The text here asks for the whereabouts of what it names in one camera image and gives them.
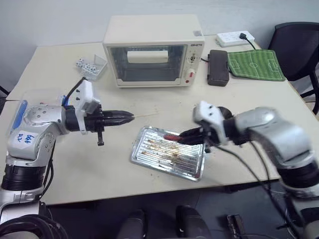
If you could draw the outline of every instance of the beige tabletop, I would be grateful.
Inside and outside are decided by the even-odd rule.
[[[203,58],[210,49],[219,49],[214,36],[206,37]],[[223,48],[227,51],[251,49],[249,45]],[[98,54],[105,57],[101,43],[37,48],[10,100],[21,98],[28,89],[60,86],[63,93],[80,79],[74,63],[80,57]],[[104,110],[126,110],[138,116],[131,123],[105,129],[104,146],[97,146],[96,134],[82,136],[78,132],[58,139],[54,153],[54,179],[43,200],[49,204],[79,202],[136,194],[222,186],[255,181],[235,158],[214,149],[208,154],[200,182],[191,182],[129,162],[132,145],[145,125],[181,132],[196,125],[192,109],[205,100],[225,106],[234,114],[258,106],[276,108],[279,113],[303,127],[314,149],[319,151],[319,124],[289,82],[270,82],[230,77],[226,87],[206,82],[207,63],[201,62],[191,87],[118,88],[108,69],[94,87]],[[0,116],[0,130],[6,131],[17,102],[7,102]],[[5,157],[5,138],[0,153]],[[265,173],[250,145],[227,148],[240,154],[262,179]],[[270,165],[272,178],[276,170]]]

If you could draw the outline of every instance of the oven door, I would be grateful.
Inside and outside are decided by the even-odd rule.
[[[187,45],[109,47],[119,86],[173,86],[181,80]]]

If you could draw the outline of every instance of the black chair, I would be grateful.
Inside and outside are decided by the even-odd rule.
[[[319,61],[319,23],[287,22],[276,25],[269,49],[275,51],[289,81],[310,76],[314,89],[301,94],[301,97],[315,95],[313,112],[316,115],[319,110],[319,83],[315,73]]]

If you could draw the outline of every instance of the oven knob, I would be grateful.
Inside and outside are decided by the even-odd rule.
[[[187,72],[187,78],[189,80],[193,80],[195,78],[195,70],[194,69],[189,69]]]

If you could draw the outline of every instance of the aluminum tray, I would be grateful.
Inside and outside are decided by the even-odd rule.
[[[177,133],[145,126],[133,146],[131,162],[192,181],[203,174],[205,147],[183,145],[164,139],[164,135]]]

